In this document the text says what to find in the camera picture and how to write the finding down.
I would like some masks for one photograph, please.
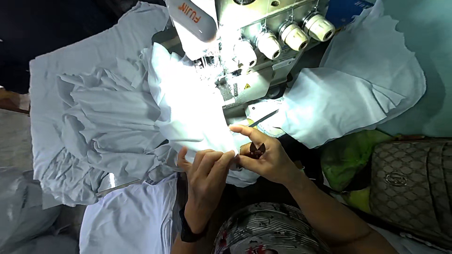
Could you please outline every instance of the machine logo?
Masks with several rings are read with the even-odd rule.
[[[181,6],[179,6],[179,10],[181,10],[186,16],[189,15],[190,12],[192,12],[189,16],[193,20],[193,22],[198,23],[201,19],[201,16],[196,17],[196,11],[194,11],[192,8],[188,6],[185,2],[182,3]]]

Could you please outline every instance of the sewing machine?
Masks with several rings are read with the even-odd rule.
[[[264,97],[269,88],[285,83],[304,50],[333,36],[335,28],[324,18],[327,4],[167,0],[185,54],[201,79],[221,91],[224,109]]]

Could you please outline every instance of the person's left hand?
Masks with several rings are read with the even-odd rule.
[[[235,153],[199,151],[191,164],[185,159],[187,151],[187,147],[183,147],[177,161],[177,165],[187,173],[188,178],[188,201],[184,215],[191,231],[199,234],[220,202]]]

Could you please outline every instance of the wrist strap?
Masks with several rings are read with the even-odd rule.
[[[188,225],[187,220],[185,219],[185,205],[179,211],[179,217],[180,217],[180,221],[182,224],[182,230],[180,232],[180,239],[183,242],[194,243],[194,242],[198,241],[199,239],[206,236],[210,221],[207,222],[206,227],[204,228],[204,230],[201,233],[194,234],[192,232],[192,230],[190,229],[190,225]]]

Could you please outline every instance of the green cloth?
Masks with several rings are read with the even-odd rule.
[[[377,131],[364,130],[329,142],[322,147],[320,163],[331,188],[342,191],[353,176],[366,165],[373,147],[392,137]]]
[[[358,208],[359,210],[372,214],[369,207],[370,187],[358,191],[351,191],[347,195],[342,195],[342,198],[348,205]]]

